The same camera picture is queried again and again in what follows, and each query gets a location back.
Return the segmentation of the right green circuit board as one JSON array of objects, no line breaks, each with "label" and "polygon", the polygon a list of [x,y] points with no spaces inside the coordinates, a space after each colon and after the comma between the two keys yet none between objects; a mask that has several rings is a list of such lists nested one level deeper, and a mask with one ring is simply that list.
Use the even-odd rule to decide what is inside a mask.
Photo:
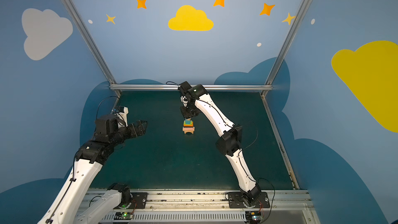
[{"label": "right green circuit board", "polygon": [[246,224],[260,224],[264,217],[260,212],[246,212],[245,213]]}]

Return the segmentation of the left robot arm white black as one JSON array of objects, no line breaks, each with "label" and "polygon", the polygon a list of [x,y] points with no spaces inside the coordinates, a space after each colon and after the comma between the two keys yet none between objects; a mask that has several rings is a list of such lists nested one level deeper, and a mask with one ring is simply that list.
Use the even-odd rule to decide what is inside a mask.
[{"label": "left robot arm white black", "polygon": [[78,218],[77,212],[91,183],[102,169],[105,162],[115,151],[115,147],[126,140],[143,136],[148,122],[139,120],[128,124],[126,114],[109,114],[95,120],[93,138],[84,143],[75,153],[72,170],[63,187],[46,214],[39,221],[41,224],[93,223],[99,221],[113,207],[120,205],[128,196],[121,190],[110,191],[110,196],[95,203],[90,214]]}]

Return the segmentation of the floor rail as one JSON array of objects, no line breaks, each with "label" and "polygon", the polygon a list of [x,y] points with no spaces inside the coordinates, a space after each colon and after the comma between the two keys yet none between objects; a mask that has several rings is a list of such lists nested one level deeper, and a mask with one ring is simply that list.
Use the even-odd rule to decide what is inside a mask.
[{"label": "floor rail", "polygon": [[119,113],[120,97],[117,96],[117,95],[112,95],[112,96],[109,96],[108,99],[114,99],[115,100],[114,103],[113,103],[112,109],[110,111],[110,114]]},{"label": "floor rail", "polygon": [[277,142],[277,146],[279,148],[279,151],[280,151],[281,156],[283,158],[285,167],[287,169],[287,172],[289,174],[290,180],[292,182],[293,189],[300,190],[300,186],[299,186],[299,184],[297,182],[296,176],[294,174],[293,167],[291,165],[291,162],[289,160],[288,154],[287,154],[286,149],[284,147],[284,143],[283,143],[283,141],[281,139],[281,136],[280,136],[278,128],[277,128],[277,125],[276,125],[275,120],[273,118],[273,115],[271,113],[271,109],[269,108],[269,105],[268,105],[268,103],[266,101],[265,95],[261,94],[261,99],[262,99],[265,111],[267,113],[269,122],[271,124],[271,128],[272,128],[273,134],[275,136],[275,139],[276,139],[276,142]]}]

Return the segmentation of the left side floor rail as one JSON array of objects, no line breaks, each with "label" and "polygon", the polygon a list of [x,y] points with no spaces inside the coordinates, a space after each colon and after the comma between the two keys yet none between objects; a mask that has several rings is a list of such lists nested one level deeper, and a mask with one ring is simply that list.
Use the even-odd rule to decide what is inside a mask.
[{"label": "left side floor rail", "polygon": [[117,95],[112,95],[112,96],[109,96],[108,99],[114,99],[115,100],[114,103],[113,103],[112,109],[110,111],[110,114],[119,113],[120,97],[117,96]]}]

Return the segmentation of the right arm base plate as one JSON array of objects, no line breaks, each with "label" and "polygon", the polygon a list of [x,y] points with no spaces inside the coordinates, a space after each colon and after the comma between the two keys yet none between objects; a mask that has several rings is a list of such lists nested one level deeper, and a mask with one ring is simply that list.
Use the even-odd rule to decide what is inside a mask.
[{"label": "right arm base plate", "polygon": [[229,208],[271,208],[271,200],[266,192],[261,192],[257,200],[252,204],[246,205],[241,192],[227,192]]}]

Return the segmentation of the right side floor rail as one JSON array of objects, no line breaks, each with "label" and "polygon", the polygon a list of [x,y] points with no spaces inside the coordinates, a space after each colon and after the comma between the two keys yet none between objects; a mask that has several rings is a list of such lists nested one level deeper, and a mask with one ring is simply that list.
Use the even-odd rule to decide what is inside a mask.
[{"label": "right side floor rail", "polygon": [[276,139],[276,142],[277,142],[277,146],[279,148],[279,151],[280,151],[281,156],[283,158],[285,167],[287,169],[287,172],[289,174],[290,180],[292,182],[293,189],[300,190],[300,186],[299,186],[299,184],[297,182],[296,176],[294,174],[293,167],[291,165],[291,162],[289,160],[288,154],[287,154],[286,149],[284,147],[284,143],[283,143],[283,141],[281,139],[281,136],[280,136],[278,128],[277,128],[277,125],[276,125],[275,120],[273,118],[273,115],[271,113],[271,109],[269,108],[269,105],[268,105],[268,103],[266,101],[265,95],[261,94],[261,99],[262,99],[265,111],[267,113],[269,122],[271,124],[271,128],[272,128],[273,134],[275,136],[275,139]]}]

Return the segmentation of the green circuit board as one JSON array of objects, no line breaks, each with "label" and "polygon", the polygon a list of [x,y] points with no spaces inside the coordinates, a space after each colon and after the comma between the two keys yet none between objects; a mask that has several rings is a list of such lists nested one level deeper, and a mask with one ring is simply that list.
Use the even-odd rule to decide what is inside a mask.
[{"label": "green circuit board", "polygon": [[260,212],[246,212],[245,213],[246,224],[260,224],[264,217]]},{"label": "green circuit board", "polygon": [[133,217],[133,212],[116,212],[114,215],[114,220],[132,220]]}]

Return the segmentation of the pink wood block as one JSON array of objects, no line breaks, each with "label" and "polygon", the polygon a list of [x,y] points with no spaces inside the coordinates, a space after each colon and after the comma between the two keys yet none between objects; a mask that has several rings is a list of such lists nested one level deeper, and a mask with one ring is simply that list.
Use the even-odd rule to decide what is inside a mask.
[{"label": "pink wood block", "polygon": [[182,130],[184,132],[192,132],[195,130],[195,127],[183,127]]}]

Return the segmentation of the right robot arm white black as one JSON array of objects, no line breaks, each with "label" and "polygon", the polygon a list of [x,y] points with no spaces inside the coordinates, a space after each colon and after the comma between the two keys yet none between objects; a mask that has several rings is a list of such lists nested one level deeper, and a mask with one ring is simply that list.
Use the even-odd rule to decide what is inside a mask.
[{"label": "right robot arm white black", "polygon": [[247,207],[254,207],[260,197],[261,188],[252,176],[244,159],[241,147],[243,127],[230,121],[212,100],[202,85],[191,86],[188,82],[178,85],[180,108],[186,119],[203,113],[219,135],[216,147],[230,162],[238,180],[242,199]]}]

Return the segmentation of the left green circuit board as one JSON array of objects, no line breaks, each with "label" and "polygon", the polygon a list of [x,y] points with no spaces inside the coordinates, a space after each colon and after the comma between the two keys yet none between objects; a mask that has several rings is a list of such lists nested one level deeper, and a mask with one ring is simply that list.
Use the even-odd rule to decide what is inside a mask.
[{"label": "left green circuit board", "polygon": [[133,217],[133,212],[116,212],[114,215],[114,220],[132,220]]}]

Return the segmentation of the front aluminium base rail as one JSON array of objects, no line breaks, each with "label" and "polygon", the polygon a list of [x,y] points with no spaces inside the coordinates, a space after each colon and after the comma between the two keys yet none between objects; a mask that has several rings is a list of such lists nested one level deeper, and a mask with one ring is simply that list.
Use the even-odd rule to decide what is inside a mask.
[{"label": "front aluminium base rail", "polygon": [[[264,190],[271,208],[229,208],[227,192],[215,189],[133,189],[147,192],[145,209],[115,208],[101,224],[245,224],[246,212],[260,212],[261,224],[318,224],[320,219],[305,190]],[[114,220],[116,212],[133,212],[132,220]]]}]

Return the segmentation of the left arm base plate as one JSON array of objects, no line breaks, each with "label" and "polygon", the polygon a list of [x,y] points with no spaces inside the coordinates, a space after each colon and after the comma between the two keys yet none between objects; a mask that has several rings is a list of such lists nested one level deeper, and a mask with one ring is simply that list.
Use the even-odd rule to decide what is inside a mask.
[{"label": "left arm base plate", "polygon": [[147,192],[131,192],[130,201],[126,205],[126,209],[145,209],[147,203]]}]

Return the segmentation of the left corner aluminium post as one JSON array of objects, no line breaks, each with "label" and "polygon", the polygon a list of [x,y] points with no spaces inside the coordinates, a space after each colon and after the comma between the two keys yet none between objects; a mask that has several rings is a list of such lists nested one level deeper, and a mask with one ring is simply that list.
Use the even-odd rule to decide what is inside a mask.
[{"label": "left corner aluminium post", "polygon": [[98,64],[99,68],[103,72],[104,76],[106,77],[109,84],[116,85],[116,79],[114,78],[112,72],[110,71],[109,66],[107,65],[103,55],[101,54],[98,46],[96,45],[93,37],[91,36],[83,18],[81,17],[80,13],[78,12],[73,0],[61,0],[62,4],[64,5],[65,9],[67,10],[68,14],[70,15],[71,19],[73,20],[75,26],[77,27],[80,35],[84,39],[86,45],[88,46],[90,52],[93,55],[96,63]]}]

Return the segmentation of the corner aluminium post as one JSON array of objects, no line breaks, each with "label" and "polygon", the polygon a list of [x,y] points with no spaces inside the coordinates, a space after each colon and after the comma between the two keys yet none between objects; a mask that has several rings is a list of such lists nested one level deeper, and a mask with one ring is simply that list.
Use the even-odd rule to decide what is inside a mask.
[{"label": "corner aluminium post", "polygon": [[90,52],[93,55],[96,63],[98,64],[99,68],[103,72],[104,76],[106,77],[109,84],[116,85],[116,79],[114,78],[112,72],[110,71],[109,66],[107,65],[103,55],[101,54],[98,46],[96,45],[93,37],[91,36],[83,18],[81,17],[80,13],[78,12],[73,0],[61,0],[62,4],[64,5],[65,9],[67,10],[68,14],[70,15],[71,19],[73,20],[75,26],[77,27],[80,35],[84,39],[86,45],[88,46]]},{"label": "corner aluminium post", "polygon": [[304,20],[304,17],[306,15],[306,13],[307,13],[312,1],[313,0],[302,0],[301,1],[300,5],[299,5],[299,7],[297,9],[296,16],[293,19],[293,23],[290,25],[289,31],[287,33],[287,36],[286,36],[286,38],[285,38],[285,40],[283,42],[282,48],[281,48],[281,50],[280,50],[280,52],[279,52],[279,54],[278,54],[278,56],[277,56],[277,58],[275,60],[270,72],[269,72],[269,75],[268,75],[267,80],[265,82],[266,86],[272,87],[273,82],[274,82],[274,80],[276,78],[276,75],[279,72],[280,67],[282,66],[282,63],[283,63],[283,61],[284,61],[284,59],[285,59],[285,57],[286,57],[286,55],[287,55],[287,53],[289,51],[290,46],[293,43],[293,40],[294,40],[294,38],[295,38],[299,28],[300,28],[300,25],[301,25],[302,21]]}]

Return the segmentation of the lime green wood block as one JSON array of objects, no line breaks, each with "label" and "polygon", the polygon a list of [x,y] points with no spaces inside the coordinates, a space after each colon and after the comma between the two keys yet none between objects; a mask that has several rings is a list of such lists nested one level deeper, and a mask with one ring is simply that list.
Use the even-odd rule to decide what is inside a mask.
[{"label": "lime green wood block", "polygon": [[193,121],[191,120],[186,120],[183,122],[183,126],[185,127],[192,127],[193,126]]}]

